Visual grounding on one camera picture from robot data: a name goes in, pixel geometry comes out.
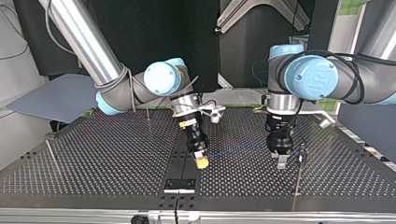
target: white wall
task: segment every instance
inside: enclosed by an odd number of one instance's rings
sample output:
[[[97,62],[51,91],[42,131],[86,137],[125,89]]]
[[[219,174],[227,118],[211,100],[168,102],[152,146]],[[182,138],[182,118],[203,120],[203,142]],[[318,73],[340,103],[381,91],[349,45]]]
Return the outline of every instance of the white wall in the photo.
[[[11,0],[0,0],[12,6]],[[13,13],[0,7],[0,108],[26,92],[45,84],[38,74],[30,50],[21,56],[1,60],[23,52],[27,42],[18,35],[12,24],[21,31]],[[21,154],[36,147],[50,131],[49,121],[0,109],[0,170]]]

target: metal rod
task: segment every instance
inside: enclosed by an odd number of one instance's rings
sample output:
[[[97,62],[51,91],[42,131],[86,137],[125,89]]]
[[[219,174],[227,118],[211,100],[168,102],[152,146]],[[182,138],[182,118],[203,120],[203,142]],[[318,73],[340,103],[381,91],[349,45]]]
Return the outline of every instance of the metal rod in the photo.
[[[361,53],[372,57],[396,60],[396,1],[386,1]]]
[[[39,2],[46,9],[49,0]],[[120,62],[80,0],[52,0],[50,12],[52,20],[97,85],[120,76]]]

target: black cable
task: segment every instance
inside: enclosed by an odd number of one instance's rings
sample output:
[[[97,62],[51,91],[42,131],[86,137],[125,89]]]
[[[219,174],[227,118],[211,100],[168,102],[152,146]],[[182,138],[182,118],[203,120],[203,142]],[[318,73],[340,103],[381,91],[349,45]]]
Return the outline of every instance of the black cable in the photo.
[[[359,54],[336,53],[336,54],[339,56],[350,57],[350,58],[359,59],[359,60],[363,60],[363,61],[367,61],[367,62],[371,62],[371,63],[380,63],[380,64],[384,64],[384,65],[389,65],[389,66],[396,66],[396,61],[375,58],[375,57],[368,56],[368,55],[361,54],[361,53],[359,53]]]
[[[26,44],[25,49],[21,53],[18,53],[18,54],[15,54],[15,55],[11,55],[11,56],[7,56],[7,57],[4,57],[4,58],[0,58],[0,60],[6,60],[6,59],[12,59],[12,58],[19,57],[22,54],[24,54],[28,49],[29,49],[29,45]]]
[[[296,14],[297,14],[297,9],[298,9],[298,1],[296,1],[296,6],[294,7],[294,13],[293,13],[293,19],[291,20],[291,44],[293,44],[294,40],[294,22],[296,20]]]
[[[210,102],[213,102],[215,105],[218,104],[218,102],[216,102],[215,100],[208,100],[208,101],[206,101],[205,103],[203,103],[203,105],[207,105],[207,104],[209,104]]]

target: gray panel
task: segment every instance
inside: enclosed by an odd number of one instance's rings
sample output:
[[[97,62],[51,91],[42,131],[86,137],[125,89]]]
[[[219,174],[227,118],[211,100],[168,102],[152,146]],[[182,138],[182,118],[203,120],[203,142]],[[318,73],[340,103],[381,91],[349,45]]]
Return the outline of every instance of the gray panel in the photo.
[[[97,106],[96,92],[90,77],[67,74],[23,95],[7,108],[39,118],[71,123]]]
[[[338,120],[350,131],[396,162],[396,105],[341,105]]]

